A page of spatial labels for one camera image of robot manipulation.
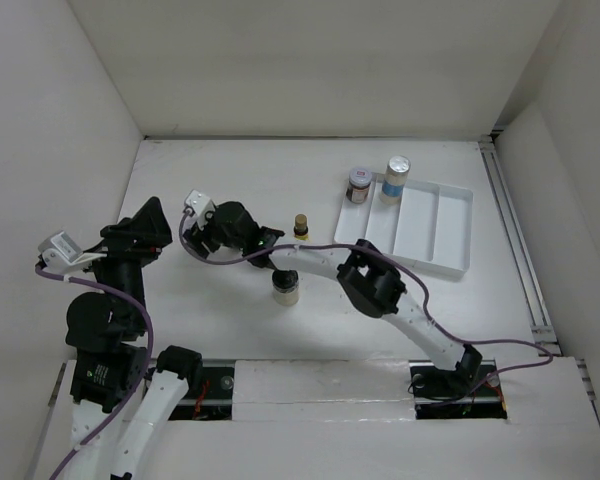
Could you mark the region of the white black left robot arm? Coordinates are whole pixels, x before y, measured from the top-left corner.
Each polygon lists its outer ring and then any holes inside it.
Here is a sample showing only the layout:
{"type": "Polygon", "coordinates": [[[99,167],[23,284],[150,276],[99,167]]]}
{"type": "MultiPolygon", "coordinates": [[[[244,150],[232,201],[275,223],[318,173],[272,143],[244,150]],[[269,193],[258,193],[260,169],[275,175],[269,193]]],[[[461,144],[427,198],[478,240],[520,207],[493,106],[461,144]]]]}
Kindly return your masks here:
{"type": "Polygon", "coordinates": [[[200,353],[170,345],[151,357],[154,329],[142,270],[171,244],[157,197],[131,217],[104,227],[87,250],[93,280],[66,313],[66,343],[76,350],[70,385],[71,450],[52,473],[59,479],[137,479],[178,402],[202,387],[200,353]]]}

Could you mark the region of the white lid brown sauce jar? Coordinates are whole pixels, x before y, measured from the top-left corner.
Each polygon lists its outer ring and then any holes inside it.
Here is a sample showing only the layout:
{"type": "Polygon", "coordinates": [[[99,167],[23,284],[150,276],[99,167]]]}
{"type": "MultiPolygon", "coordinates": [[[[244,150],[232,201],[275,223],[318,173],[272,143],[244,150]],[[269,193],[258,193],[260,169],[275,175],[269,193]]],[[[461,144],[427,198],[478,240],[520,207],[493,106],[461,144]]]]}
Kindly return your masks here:
{"type": "Polygon", "coordinates": [[[349,172],[346,198],[354,204],[366,201],[372,183],[372,173],[362,167],[352,168],[349,172]]]}

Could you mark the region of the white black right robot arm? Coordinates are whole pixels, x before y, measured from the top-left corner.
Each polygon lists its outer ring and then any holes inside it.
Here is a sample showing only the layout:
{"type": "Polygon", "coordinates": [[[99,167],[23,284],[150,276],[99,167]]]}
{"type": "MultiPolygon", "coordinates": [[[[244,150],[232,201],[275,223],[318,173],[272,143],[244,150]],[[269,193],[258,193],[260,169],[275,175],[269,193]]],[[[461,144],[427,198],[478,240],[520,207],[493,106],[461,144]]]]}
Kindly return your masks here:
{"type": "Polygon", "coordinates": [[[482,355],[435,323],[408,292],[399,265],[370,242],[314,245],[258,225],[239,202],[216,205],[201,193],[184,202],[184,214],[181,242],[197,259],[333,280],[355,310],[390,323],[427,355],[447,396],[458,397],[477,384],[482,355]]]}

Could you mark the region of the blue label silver lid jar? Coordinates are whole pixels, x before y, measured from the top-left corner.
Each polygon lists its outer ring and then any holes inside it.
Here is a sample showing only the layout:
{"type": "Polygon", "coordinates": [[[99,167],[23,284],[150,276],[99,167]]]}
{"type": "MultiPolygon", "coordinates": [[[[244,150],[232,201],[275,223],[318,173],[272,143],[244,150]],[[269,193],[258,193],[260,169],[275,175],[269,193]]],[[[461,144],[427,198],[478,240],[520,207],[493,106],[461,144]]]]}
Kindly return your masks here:
{"type": "Polygon", "coordinates": [[[386,205],[397,204],[411,169],[408,158],[398,155],[389,159],[381,185],[380,200],[386,205]]]}

